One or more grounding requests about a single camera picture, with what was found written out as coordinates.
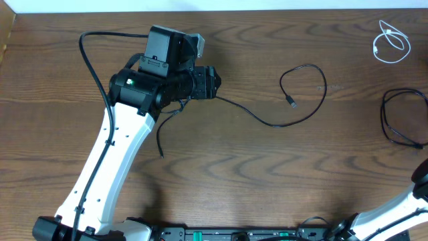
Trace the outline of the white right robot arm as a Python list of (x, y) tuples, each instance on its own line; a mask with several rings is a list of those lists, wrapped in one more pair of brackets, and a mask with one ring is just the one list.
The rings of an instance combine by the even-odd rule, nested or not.
[(412, 184), (369, 212), (356, 213), (329, 233), (329, 240), (388, 240), (427, 221), (427, 161), (413, 172)]

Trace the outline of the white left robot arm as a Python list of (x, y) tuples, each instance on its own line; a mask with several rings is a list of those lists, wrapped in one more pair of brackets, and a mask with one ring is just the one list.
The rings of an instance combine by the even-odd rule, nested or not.
[(106, 106), (100, 132), (70, 194), (52, 217), (37, 219), (36, 240), (149, 240), (152, 230), (134, 218), (113, 222), (116, 202), (132, 162), (160, 114), (172, 102), (212, 99), (221, 79), (197, 66), (204, 38), (159, 25), (101, 89)]

